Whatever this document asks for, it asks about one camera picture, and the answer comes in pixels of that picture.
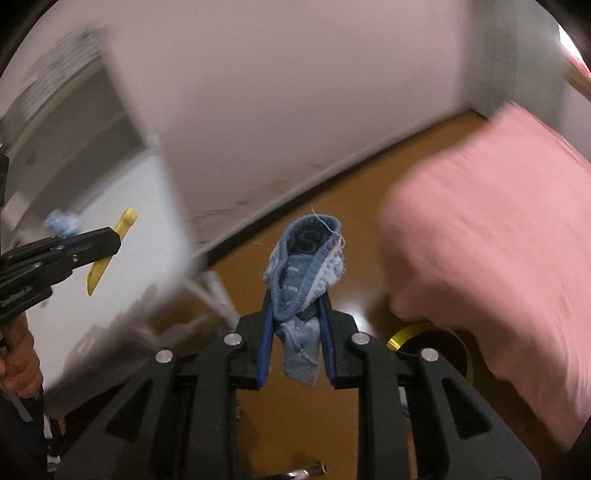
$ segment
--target thread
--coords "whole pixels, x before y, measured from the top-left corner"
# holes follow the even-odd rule
[[[345,237],[343,236],[343,234],[342,234],[342,233],[335,232],[334,230],[332,230],[332,229],[331,229],[331,228],[330,228],[330,227],[329,227],[329,226],[326,224],[326,222],[325,222],[325,221],[324,221],[322,218],[320,218],[320,216],[319,216],[319,215],[316,213],[316,211],[314,210],[314,206],[313,206],[313,205],[310,205],[310,207],[312,208],[312,213],[313,213],[313,214],[316,216],[316,218],[317,218],[317,219],[318,219],[318,220],[319,220],[319,221],[322,223],[322,225],[324,225],[324,226],[327,228],[327,230],[328,230],[330,233],[333,233],[333,234],[335,234],[335,235],[338,235],[338,236],[339,236],[339,243],[340,243],[340,247],[339,247],[339,248],[340,248],[341,250],[342,250],[343,248],[345,248]]]

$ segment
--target human hand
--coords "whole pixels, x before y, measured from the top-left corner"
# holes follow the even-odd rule
[[[33,348],[35,340],[24,313],[12,322],[7,340],[12,349],[0,358],[0,374],[5,375],[4,385],[20,398],[34,397],[41,389],[43,375],[39,369],[39,357]]]

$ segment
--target yellow tape roll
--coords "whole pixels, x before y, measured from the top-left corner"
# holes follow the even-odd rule
[[[431,322],[420,322],[420,323],[412,323],[407,327],[400,330],[396,333],[387,343],[388,348],[390,350],[404,350],[405,344],[412,339],[417,339],[420,335],[428,332],[440,332],[447,335],[454,337],[462,346],[463,352],[466,355],[466,373],[465,377],[470,383],[474,381],[474,364],[472,362],[472,356],[470,351],[468,350],[467,346],[462,342],[462,339],[459,338],[455,333],[449,332],[447,330],[441,330],[435,327]],[[426,347],[435,347],[434,345],[422,345],[422,348]]]

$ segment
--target metal screw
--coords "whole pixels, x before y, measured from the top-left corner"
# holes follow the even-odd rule
[[[369,343],[369,335],[363,332],[354,333],[351,340],[355,345],[367,345]]]
[[[167,364],[173,359],[173,353],[170,350],[160,350],[156,354],[156,361],[159,364]]]
[[[242,335],[240,333],[228,333],[224,338],[223,342],[229,346],[236,346],[242,343]]]
[[[425,348],[421,351],[421,356],[427,362],[435,362],[439,358],[439,352],[433,348]]]

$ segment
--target pink sleeve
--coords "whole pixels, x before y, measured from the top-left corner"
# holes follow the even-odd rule
[[[565,449],[591,414],[591,171],[505,106],[421,162],[379,214],[391,309],[478,339]]]

